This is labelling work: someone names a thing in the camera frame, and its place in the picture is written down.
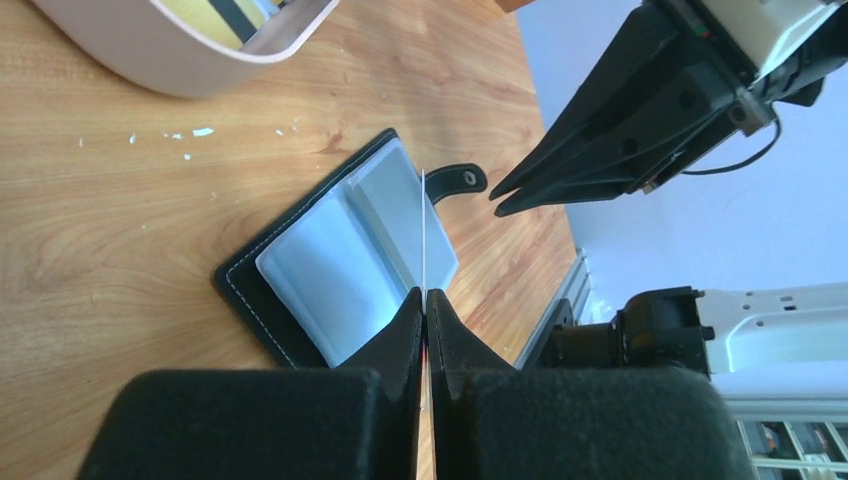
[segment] table surface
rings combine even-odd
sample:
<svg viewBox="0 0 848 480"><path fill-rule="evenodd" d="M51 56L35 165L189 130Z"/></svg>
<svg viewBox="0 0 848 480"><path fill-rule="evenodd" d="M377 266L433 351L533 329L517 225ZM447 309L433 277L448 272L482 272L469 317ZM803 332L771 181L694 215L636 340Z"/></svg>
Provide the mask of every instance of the table surface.
<svg viewBox="0 0 848 480"><path fill-rule="evenodd" d="M272 367L210 274L385 127L418 168L475 162L492 185L543 134L491 0L344 1L290 60L200 101L117 77L25 0L0 2L0 26L3 478L72 476L141 372ZM493 210L438 205L460 262L448 296L512 361L574 246L561 207Z"/></svg>

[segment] white stitching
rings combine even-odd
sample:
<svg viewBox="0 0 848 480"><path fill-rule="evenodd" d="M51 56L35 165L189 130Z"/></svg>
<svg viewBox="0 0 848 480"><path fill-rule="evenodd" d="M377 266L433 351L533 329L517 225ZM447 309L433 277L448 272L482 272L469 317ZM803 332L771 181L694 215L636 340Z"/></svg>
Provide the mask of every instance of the white stitching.
<svg viewBox="0 0 848 480"><path fill-rule="evenodd" d="M372 152L375 148L383 148L385 145L384 145L384 144L382 144L382 142L383 142L383 139L384 139L386 136L388 136L388 135L382 135L382 136L380 136L380 138L379 138L378 140L376 140L376 141L375 141L375 144L374 144L373 146L371 146L370 148L368 148L367 150L365 150L365 151L364 151L364 152L363 152L360 156L368 156L368 155L371 155L371 152ZM345 168L343 168L341 171L339 171L339 173L338 173L336 176L334 176L334 177L333 177L333 178L332 178L329 182L327 182L327 184L324 186L324 188L322 188L322 189L321 189L321 190L320 190L317 194L315 194L315 195L313 195L313 196L312 196L312 199L314 199L314 201L317 201L318 199L320 199L320 197L321 197L322 195L324 195L324 193L326 193L326 191L327 191L329 188L332 188L332 187L336 184L336 182L338 181L339 177L341 177L342 175L346 175L346 174L347 174L347 172L348 172L348 171L350 171L350 169L351 169L351 168L353 168L354 163L355 163L355 162L350 163L347 167L345 167ZM276 229L274 229L274 231L273 231L273 232L271 232L268 236L266 236L266 237L265 237L265 239L264 239L264 240L262 240L262 241L259 243L259 245L257 245L257 246L255 246L255 247L253 247L253 248L252 248L249 252L247 252L247 254L246 254L244 257L242 257L241 259L239 259L239 261L238 261L238 262L236 262L235 264L233 264L233 266L232 266L232 267L230 267L230 269L229 269L229 270L227 270L227 274L224 276L224 277L227 279L227 284L229 284L230 288L232 288L232 289L233 289L233 291L234 291L234 292L236 292L236 295L238 295L238 296L239 296L239 298L241 299L241 302L242 302L242 303L244 303L244 306L245 306L245 307L247 307L247 309L248 309L248 310L250 310L250 313L251 313L251 315L253 315L253 318L255 318L257 322L259 322L259 326L261 326L261 327L262 327L262 330L264 330L264 331L265 331L265 334L266 334L266 335L268 335L268 338L270 338L270 339L271 339L271 341L272 341L272 342L274 342L274 346L275 346L275 347L277 347L277 350L279 350L279 351L280 351L280 353L282 353L282 354L283 354L283 356L284 356L284 357L286 357L286 360L288 360L288 362L289 362L289 363L291 364L291 366L292 366L292 367L294 367L294 368L297 368L297 365L295 365L295 363L292 361L291 357L289 357L289 356L286 354L285 350L283 350L283 347L282 347L282 346L280 346L280 344L277 342L277 339L276 339L276 338L274 338L274 336L273 336L273 335L271 335L271 331L270 331L270 330L268 330L268 327L265 325L265 322L263 322L263 321L262 321L262 319L261 319L261 318L259 318L259 315L257 315L257 314L256 314L256 312L253 310L253 307L251 307L251 306L250 306L250 304L249 304L249 303L247 303L247 299L246 299L246 298L244 298L244 295L242 295L242 293L239 291L239 289L238 289L238 288L236 288L236 286L233 284L233 281L232 281L232 279L230 278L230 276L232 275L233 270L235 270L236 268L238 268L238 267L239 267L239 265L241 265L242 263L244 263L244 261L245 261L245 260L247 260L247 257L250 257L251 255L253 255L253 254L256 252L256 250L258 250L258 249L260 249L260 248L263 248L263 247L264 247L264 246L265 246L265 245L266 245L269 241L271 241L272 239L276 238L277 233L278 233L280 230L282 230L282 229L284 229L284 228L288 227L288 226L289 226L289 224L291 224L291 222L292 222L292 221L296 220L296 219L300 216L301 212L303 212L303 210L304 210L304 209L309 208L309 207L311 207L312 205L314 205L314 202L313 202L313 200L312 200L312 199L310 199L310 201L306 202L306 204L304 204L302 207L300 207L300 209L298 209L298 211L297 211L297 212L295 212L295 213L294 213L294 215L292 215L291 217L289 217L289 220L287 220L285 223L283 223L282 225L280 225L279 227L277 227Z"/></svg>

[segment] brown object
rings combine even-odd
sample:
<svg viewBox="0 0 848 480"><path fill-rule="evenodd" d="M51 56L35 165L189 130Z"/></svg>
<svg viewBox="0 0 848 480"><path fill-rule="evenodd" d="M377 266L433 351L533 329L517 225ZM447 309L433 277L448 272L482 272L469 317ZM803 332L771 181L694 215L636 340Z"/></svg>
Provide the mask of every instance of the brown object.
<svg viewBox="0 0 848 480"><path fill-rule="evenodd" d="M524 5L533 3L533 0L495 0L504 12L514 12Z"/></svg>
<svg viewBox="0 0 848 480"><path fill-rule="evenodd" d="M0 26L4 479L71 477L141 372L272 367L212 270L383 128L418 168L475 162L490 185L543 134L515 20L489 0L342 2L290 60L202 101L114 75L25 0L0 2ZM448 296L512 361L574 247L562 207L494 206L438 211Z"/></svg>
<svg viewBox="0 0 848 480"><path fill-rule="evenodd" d="M293 2L234 50L189 26L160 0L33 1L115 73L157 92L194 98L230 90L288 59L339 2Z"/></svg>

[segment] wire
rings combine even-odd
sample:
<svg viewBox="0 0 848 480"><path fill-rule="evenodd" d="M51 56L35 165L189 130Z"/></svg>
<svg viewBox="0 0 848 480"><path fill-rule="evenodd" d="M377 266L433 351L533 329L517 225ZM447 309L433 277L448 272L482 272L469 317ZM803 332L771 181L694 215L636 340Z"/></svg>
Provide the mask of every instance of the wire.
<svg viewBox="0 0 848 480"><path fill-rule="evenodd" d="M769 143L768 145L763 147L762 150L755 153L754 155L749 157L747 160L743 160L739 163L735 163L733 165L728 165L726 167L711 168L709 170L694 170L694 171L686 170L686 171L683 171L683 172L680 172L680 173L682 173L683 175L718 175L720 173L734 172L736 170L743 169L743 168L747 167L748 165L750 165L750 164L756 162L757 160L763 158L764 156L766 156L766 154L769 151L771 151L772 147L774 147L775 144L777 144L777 141L780 140L780 136L783 134L783 123L780 121L780 116L777 115L777 114L775 114L774 126L775 126L774 138L772 139L771 143Z"/></svg>

